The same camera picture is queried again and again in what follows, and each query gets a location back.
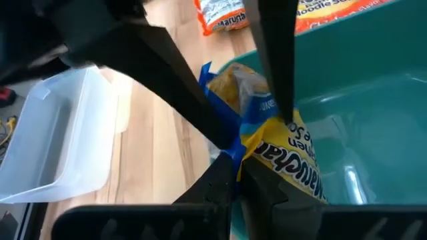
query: instant noodle bag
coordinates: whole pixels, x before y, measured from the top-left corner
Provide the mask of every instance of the instant noodle bag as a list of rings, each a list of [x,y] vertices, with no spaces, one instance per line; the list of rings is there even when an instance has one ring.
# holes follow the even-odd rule
[[[300,0],[295,32],[301,33],[388,1],[391,0]],[[241,0],[194,0],[194,4],[204,35],[249,24]]]
[[[286,125],[264,77],[254,70],[231,64],[223,73],[208,73],[209,63],[202,67],[199,84],[204,88],[227,131],[236,133],[237,144],[226,152],[238,162],[236,181],[240,181],[242,161],[254,156],[264,165],[304,193],[326,202],[312,139],[294,108],[294,122]]]

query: orange noodle package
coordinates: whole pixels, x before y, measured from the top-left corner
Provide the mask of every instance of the orange noodle package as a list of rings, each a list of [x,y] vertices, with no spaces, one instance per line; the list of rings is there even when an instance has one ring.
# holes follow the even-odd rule
[[[393,0],[299,0],[295,32],[312,29],[341,17]],[[203,34],[249,24],[242,0],[194,0]]]
[[[295,32],[301,33],[389,1],[392,0],[300,0]]]
[[[194,0],[194,4],[205,36],[249,24],[242,0]]]

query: white plastic bin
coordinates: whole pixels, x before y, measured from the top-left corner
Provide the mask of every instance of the white plastic bin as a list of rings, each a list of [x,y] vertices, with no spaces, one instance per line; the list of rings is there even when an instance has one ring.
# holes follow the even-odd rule
[[[34,86],[0,165],[0,203],[60,201],[105,185],[117,94],[98,68]]]

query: wooden floor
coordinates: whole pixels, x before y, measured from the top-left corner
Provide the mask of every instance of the wooden floor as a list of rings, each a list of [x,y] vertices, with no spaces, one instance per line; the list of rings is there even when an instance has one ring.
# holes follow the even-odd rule
[[[151,24],[167,28],[195,76],[208,61],[217,71],[255,48],[249,29],[204,37],[192,0],[153,0],[146,10]],[[79,205],[171,203],[207,169],[204,136],[157,95],[134,82],[130,100],[121,99],[120,108],[118,121],[129,115],[129,123],[115,136],[107,184],[94,193],[50,203],[40,239],[50,239],[55,219]]]

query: teal bowl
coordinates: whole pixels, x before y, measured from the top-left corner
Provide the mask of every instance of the teal bowl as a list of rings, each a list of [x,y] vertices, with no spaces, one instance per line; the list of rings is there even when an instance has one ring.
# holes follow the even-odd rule
[[[395,1],[296,37],[296,105],[331,204],[427,204],[423,9]],[[221,71],[233,62],[262,73],[256,51]],[[238,201],[232,233],[247,239]]]

